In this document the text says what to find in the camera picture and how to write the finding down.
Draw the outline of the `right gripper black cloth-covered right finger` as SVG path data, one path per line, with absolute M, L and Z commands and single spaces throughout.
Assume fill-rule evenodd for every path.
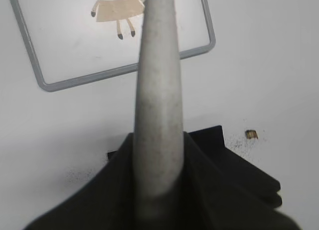
M 184 133 L 178 230 L 298 230 L 288 216 L 231 183 Z

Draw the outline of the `right gripper black cloth-covered left finger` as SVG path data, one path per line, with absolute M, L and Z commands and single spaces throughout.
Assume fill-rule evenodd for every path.
M 137 230 L 133 134 L 84 187 L 26 226 L 27 230 Z

